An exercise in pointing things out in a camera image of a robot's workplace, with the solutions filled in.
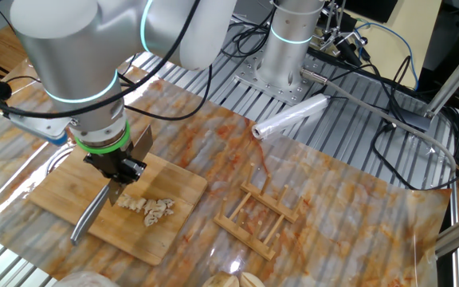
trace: chopped food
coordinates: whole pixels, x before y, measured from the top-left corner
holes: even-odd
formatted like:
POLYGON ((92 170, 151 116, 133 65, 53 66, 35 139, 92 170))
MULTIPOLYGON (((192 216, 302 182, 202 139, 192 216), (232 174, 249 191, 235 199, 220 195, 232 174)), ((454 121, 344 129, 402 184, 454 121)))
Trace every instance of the chopped food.
POLYGON ((144 198, 140 198, 137 201, 136 207, 137 207, 137 212, 140 212, 143 209, 144 203, 146 203, 147 200, 144 198))
POLYGON ((131 196, 129 195, 122 195, 120 199, 118 199, 118 206, 121 206, 123 208, 128 208, 131 204, 131 201, 134 200, 131 196))
POLYGON ((134 199, 130 195, 122 195, 118 199, 118 206, 123 208, 128 208, 136 212, 140 212, 144 209, 144 225, 150 226, 154 223, 157 223, 159 218, 164 215, 172 215, 174 211, 171 207, 175 204, 174 200, 171 199, 159 199, 155 201, 154 199, 134 199))
POLYGON ((159 220, 159 218, 155 217, 155 215, 153 213, 150 213, 148 214, 147 216, 144 217, 144 225, 145 226, 150 226, 154 223, 157 223, 157 221, 159 220))
POLYGON ((157 203, 155 204, 155 206, 153 206, 152 211, 164 213, 166 208, 167 208, 166 203, 162 199, 160 199, 160 200, 157 200, 157 203))
POLYGON ((171 208, 175 204, 173 199, 161 199, 161 201, 166 203, 167 208, 171 208))
POLYGON ((164 215, 172 215, 173 213, 174 212, 169 208, 164 211, 164 215))
POLYGON ((148 199, 147 200, 147 203, 144 205, 144 215, 148 214, 148 212, 150 212, 150 210, 152 210, 155 205, 157 205, 157 202, 153 199, 148 199))

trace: green led ring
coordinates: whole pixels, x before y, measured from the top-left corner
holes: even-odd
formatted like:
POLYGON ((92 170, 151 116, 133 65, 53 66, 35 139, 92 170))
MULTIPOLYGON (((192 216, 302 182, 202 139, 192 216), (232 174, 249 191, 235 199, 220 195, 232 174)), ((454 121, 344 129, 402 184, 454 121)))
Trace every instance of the green led ring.
POLYGON ((87 151, 89 153, 92 153, 94 155, 104 155, 104 154, 107 154, 109 152, 115 151, 118 148, 124 146, 130 138, 131 138, 131 125, 127 121, 127 124, 126 124, 126 127, 125 127, 124 136, 117 143, 113 144, 110 147, 100 147, 100 148, 98 148, 98 147, 89 147, 89 146, 81 143, 81 141, 79 139, 77 139, 77 137, 76 137, 76 142, 77 142, 77 145, 80 146, 80 148, 84 149, 85 151, 87 151))

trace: bamboo cutting board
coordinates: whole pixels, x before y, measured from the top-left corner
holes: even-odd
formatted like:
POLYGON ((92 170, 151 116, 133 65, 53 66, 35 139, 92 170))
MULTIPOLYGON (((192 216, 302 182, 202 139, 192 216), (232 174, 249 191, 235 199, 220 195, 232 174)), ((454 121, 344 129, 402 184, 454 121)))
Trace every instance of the bamboo cutting board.
MULTIPOLYGON (((29 196, 38 206, 76 224, 88 204, 108 183, 97 169, 84 163, 86 152, 79 147, 29 196)), ((204 178, 148 153, 147 164, 137 183, 124 193, 134 198, 173 199, 175 213, 149 227, 144 213, 128 210, 109 201, 89 229, 89 233, 151 265, 158 265, 177 233, 198 203, 207 182, 204 178)))

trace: knife handle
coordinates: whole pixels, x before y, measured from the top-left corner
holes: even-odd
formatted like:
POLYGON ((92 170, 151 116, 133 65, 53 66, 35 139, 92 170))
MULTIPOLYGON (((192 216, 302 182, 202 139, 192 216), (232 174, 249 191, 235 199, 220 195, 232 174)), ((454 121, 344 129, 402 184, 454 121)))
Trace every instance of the knife handle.
POLYGON ((100 190, 99 194, 92 200, 88 205, 84 213, 80 216, 79 221, 74 227, 72 236, 70 236, 70 241, 72 245, 77 246, 79 241, 84 237, 86 232, 88 232, 89 227, 95 221, 95 218, 99 215, 102 207, 104 207, 105 202, 108 200, 109 196, 109 185, 100 190))

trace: screw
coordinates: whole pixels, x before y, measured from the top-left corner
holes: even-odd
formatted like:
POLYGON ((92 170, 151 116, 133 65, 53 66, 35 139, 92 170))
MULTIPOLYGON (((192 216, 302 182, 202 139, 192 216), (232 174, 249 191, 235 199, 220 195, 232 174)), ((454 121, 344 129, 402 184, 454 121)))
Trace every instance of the screw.
POLYGON ((76 118, 72 118, 72 119, 70 120, 70 124, 71 124, 72 126, 76 127, 76 126, 79 125, 79 120, 76 119, 76 118))

